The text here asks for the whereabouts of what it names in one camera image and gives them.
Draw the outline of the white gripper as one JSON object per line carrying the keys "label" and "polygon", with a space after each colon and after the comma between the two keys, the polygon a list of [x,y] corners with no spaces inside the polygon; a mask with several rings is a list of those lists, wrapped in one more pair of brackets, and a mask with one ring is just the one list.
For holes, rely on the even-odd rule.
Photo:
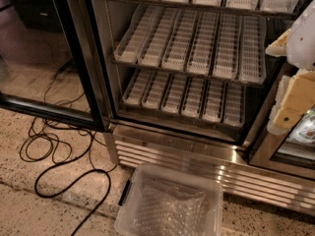
{"label": "white gripper", "polygon": [[300,69],[292,77],[283,76],[278,86],[267,125],[268,132],[278,136],[288,133],[315,105],[315,0],[265,53],[287,56],[287,61]]}

